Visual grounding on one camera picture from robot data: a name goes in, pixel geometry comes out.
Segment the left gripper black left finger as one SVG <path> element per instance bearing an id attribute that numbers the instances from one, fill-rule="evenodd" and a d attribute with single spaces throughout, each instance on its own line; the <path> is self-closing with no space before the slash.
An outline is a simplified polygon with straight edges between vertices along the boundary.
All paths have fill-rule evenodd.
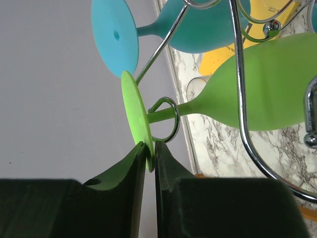
<path id="1" fill-rule="evenodd" d="M 74 179 L 2 179 L 3 238 L 136 238 L 146 145 L 80 183 Z"/>

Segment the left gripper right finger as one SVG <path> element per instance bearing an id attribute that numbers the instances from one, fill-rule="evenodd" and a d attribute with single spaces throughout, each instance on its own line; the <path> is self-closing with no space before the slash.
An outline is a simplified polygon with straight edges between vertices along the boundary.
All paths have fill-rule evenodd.
<path id="1" fill-rule="evenodd" d="M 270 178 L 197 178 L 155 145 L 160 238 L 307 238 L 290 190 Z"/>

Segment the green plastic wine glass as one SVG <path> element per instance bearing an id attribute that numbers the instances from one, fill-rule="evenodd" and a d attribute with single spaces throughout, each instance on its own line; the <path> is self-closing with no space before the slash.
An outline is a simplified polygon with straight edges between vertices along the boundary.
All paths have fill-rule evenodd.
<path id="1" fill-rule="evenodd" d="M 305 32 L 266 41 L 244 49 L 247 120 L 250 131 L 270 131 L 304 121 L 304 94 L 317 74 L 317 36 Z M 121 89 L 135 143 L 144 142 L 150 154 L 147 169 L 154 170 L 150 124 L 171 119 L 171 108 L 146 112 L 140 91 L 128 71 L 122 72 Z M 236 60 L 230 57 L 211 76 L 193 100 L 178 105 L 182 116 L 203 114 L 237 128 Z"/>

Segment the clear wine glass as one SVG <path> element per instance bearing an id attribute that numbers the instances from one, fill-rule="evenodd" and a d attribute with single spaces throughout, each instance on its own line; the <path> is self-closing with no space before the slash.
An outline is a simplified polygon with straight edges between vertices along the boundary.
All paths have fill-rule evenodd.
<path id="1" fill-rule="evenodd" d="M 186 88 L 187 101 L 191 101 L 196 98 L 204 89 L 208 83 L 211 75 L 199 76 L 191 79 Z"/>

